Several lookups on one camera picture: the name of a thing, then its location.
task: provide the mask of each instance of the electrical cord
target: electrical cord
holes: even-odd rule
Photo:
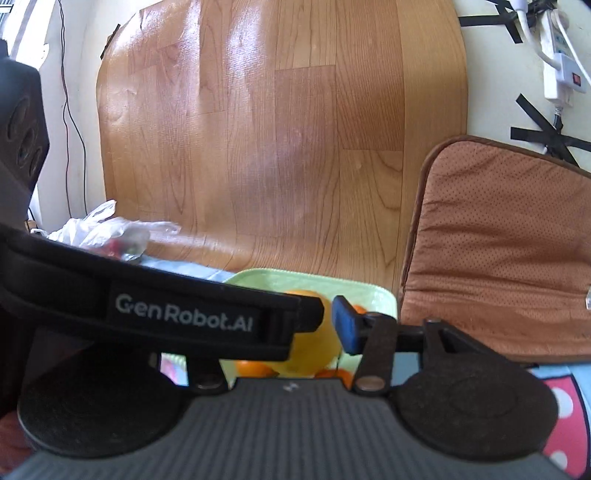
[[[566,40],[566,44],[569,46],[570,51],[573,54],[573,58],[574,58],[575,62],[577,62],[577,65],[581,69],[581,72],[583,73],[585,79],[587,80],[587,83],[591,87],[591,77],[589,77],[589,74],[587,73],[587,70],[585,70],[583,63],[579,60],[579,56],[577,55],[577,52],[574,49],[573,44],[570,41],[569,35],[566,33],[566,28],[564,27],[562,20],[560,19],[560,14],[558,13],[558,10],[554,10],[552,12],[552,19],[558,25],[558,29],[560,30],[560,33],[562,33],[562,36]]]
[[[556,105],[554,107],[554,121],[552,123],[552,126],[556,129],[556,131],[559,134],[562,133],[562,129],[564,128],[564,124],[562,123],[562,110],[563,110],[563,107],[560,105]],[[548,154],[551,157],[560,158],[561,160],[563,160],[563,158],[561,158],[560,155],[558,155],[558,153],[552,147],[549,147],[548,145],[545,146],[545,149],[542,153],[544,155]]]
[[[33,211],[31,210],[31,207],[29,207],[29,215],[31,215],[31,219],[33,220],[33,222],[37,223],[37,221],[35,220],[35,215],[33,215]]]
[[[72,117],[72,111],[70,110],[70,97],[68,95],[68,88],[66,85],[66,67],[65,67],[65,59],[66,59],[66,23],[64,19],[64,7],[61,3],[61,0],[57,0],[58,4],[60,5],[60,18],[61,18],[61,85],[64,90],[64,95],[66,96],[66,102],[64,103],[64,108],[61,113],[61,119],[64,122],[64,126],[66,127],[66,200],[68,204],[68,213],[70,214],[70,218],[72,218],[72,207],[70,206],[70,192],[68,187],[68,172],[70,170],[70,131],[68,128],[68,124],[66,121],[66,110],[68,111],[68,116],[74,125],[74,129],[76,129],[76,133],[78,134],[78,138],[80,138],[80,143],[82,144],[82,151],[84,156],[84,174],[83,174],[83,197],[84,197],[84,211],[88,215],[88,206],[86,204],[86,144],[84,143],[84,139],[82,138],[82,134],[78,129],[78,125],[74,121]]]
[[[525,40],[528,44],[530,44],[530,47],[534,49],[536,55],[540,57],[542,60],[544,60],[551,67],[555,68],[556,70],[560,70],[560,63],[546,55],[542,51],[540,45],[538,45],[538,42],[535,40],[534,36],[531,34],[530,26],[527,24],[527,7],[525,7],[525,10],[523,10],[518,9],[517,6],[514,5],[513,8],[517,12],[517,18],[519,19],[519,23],[521,24],[521,29],[523,30]]]

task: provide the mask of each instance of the vinyl wood-pattern mat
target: vinyl wood-pattern mat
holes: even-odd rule
[[[466,132],[452,0],[165,0],[97,85],[108,198],[162,258],[396,289],[423,161]]]

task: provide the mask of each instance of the ribbed plastic surface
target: ribbed plastic surface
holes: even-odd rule
[[[383,400],[339,380],[240,380],[195,400],[149,447],[105,460],[33,456],[9,480],[566,480],[542,455],[470,463],[419,444]]]

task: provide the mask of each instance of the perforated leather cushion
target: perforated leather cushion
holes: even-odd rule
[[[402,273],[403,323],[440,317],[521,361],[591,359],[591,176],[475,137],[437,147]]]

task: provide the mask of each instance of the green tray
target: green tray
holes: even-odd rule
[[[361,283],[341,278],[321,277],[285,270],[273,270],[272,268],[253,268],[237,273],[225,283],[240,287],[257,288],[259,290],[285,292],[288,290],[312,290],[324,295],[330,301],[337,295],[343,295],[349,303],[358,304],[370,312],[380,312],[397,317],[396,297],[382,287]],[[360,355],[350,356],[344,353],[339,361],[339,368],[355,372]],[[235,377],[233,362],[222,362],[226,377],[232,382]],[[330,365],[336,366],[336,360]]]

